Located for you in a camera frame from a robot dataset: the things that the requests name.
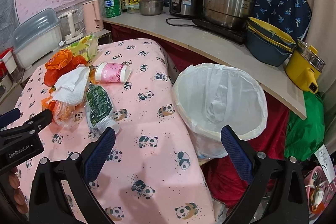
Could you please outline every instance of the red cloth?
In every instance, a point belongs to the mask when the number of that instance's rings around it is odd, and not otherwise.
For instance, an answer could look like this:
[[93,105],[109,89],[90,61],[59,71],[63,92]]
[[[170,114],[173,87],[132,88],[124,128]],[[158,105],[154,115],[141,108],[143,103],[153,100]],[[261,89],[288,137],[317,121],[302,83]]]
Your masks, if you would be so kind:
[[[104,24],[104,27],[112,32],[113,42],[133,38],[155,40],[165,49],[180,71],[183,71],[191,64],[214,63],[214,61],[187,48],[143,32],[107,23]],[[266,129],[259,137],[250,140],[249,143],[254,150],[264,151],[270,158],[280,160],[284,157],[289,109],[268,93],[265,92],[265,95],[268,107]],[[227,156],[222,159],[211,160],[202,166],[202,170],[212,196],[229,207],[235,206],[243,195],[247,183],[239,178],[230,158]]]
[[[248,142],[255,151],[263,151],[268,157],[281,160],[284,158],[289,109],[268,93],[265,95],[268,107],[266,128],[259,137]],[[235,206],[248,184],[239,178],[230,158],[213,159],[202,166],[202,170],[212,196],[228,207]]]

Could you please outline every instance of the yellow lid knob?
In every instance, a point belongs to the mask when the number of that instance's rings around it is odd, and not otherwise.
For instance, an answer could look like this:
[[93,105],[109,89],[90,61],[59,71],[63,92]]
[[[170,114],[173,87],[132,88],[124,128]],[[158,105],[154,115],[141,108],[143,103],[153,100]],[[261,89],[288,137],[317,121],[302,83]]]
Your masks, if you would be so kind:
[[315,49],[313,46],[309,46],[308,49],[311,50],[314,54],[317,54],[317,49]]

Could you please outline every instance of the metal screw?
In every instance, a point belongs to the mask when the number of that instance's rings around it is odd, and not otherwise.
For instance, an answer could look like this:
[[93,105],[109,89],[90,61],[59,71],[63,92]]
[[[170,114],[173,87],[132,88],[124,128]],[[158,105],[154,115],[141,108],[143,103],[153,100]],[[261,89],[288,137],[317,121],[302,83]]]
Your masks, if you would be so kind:
[[296,163],[296,157],[290,156],[290,157],[289,157],[289,160],[290,160],[292,163]]
[[46,163],[47,163],[47,161],[48,161],[48,159],[47,159],[47,158],[42,158],[42,159],[40,160],[40,163],[41,163],[41,164],[46,164]]
[[266,158],[266,154],[265,154],[264,152],[258,152],[258,153],[257,153],[257,156],[258,156],[259,158],[261,158],[261,159]]
[[71,156],[70,156],[70,159],[72,159],[72,160],[76,160],[76,159],[78,159],[79,158],[79,154],[78,153],[73,153],[73,154],[71,154]]

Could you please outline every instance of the barcode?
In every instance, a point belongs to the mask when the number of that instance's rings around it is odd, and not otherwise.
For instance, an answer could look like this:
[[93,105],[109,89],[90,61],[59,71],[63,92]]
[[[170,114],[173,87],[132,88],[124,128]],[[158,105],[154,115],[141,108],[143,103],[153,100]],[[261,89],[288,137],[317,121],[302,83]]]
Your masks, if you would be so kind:
[[86,53],[86,48],[83,48],[83,49],[79,50],[79,54],[80,54],[80,55],[82,55],[82,54],[84,54],[84,53]]

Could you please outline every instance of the white trash bag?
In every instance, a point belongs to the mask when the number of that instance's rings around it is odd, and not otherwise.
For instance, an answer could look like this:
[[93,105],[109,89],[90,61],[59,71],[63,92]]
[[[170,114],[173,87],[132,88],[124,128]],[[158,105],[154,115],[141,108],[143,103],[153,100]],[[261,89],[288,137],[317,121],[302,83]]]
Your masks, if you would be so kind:
[[221,143],[226,125],[241,140],[256,138],[266,128],[265,93],[256,80],[237,68],[191,65],[177,78],[173,98],[199,158],[227,156]]

